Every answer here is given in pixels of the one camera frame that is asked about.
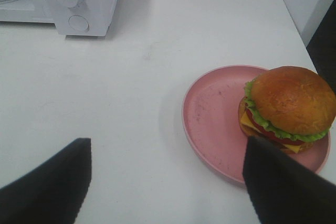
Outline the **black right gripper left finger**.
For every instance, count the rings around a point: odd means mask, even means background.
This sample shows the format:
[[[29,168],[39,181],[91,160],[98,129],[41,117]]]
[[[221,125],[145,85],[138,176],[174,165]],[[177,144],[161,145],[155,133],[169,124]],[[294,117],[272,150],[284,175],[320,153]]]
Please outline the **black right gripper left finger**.
[[[77,138],[1,188],[1,223],[74,223],[91,178],[91,139]]]

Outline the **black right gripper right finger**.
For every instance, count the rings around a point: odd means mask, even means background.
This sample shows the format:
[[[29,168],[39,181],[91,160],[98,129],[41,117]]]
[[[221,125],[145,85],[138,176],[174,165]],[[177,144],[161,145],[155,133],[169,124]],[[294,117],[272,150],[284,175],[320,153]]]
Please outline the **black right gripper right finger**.
[[[261,223],[335,223],[335,185],[264,138],[248,138],[243,178]]]

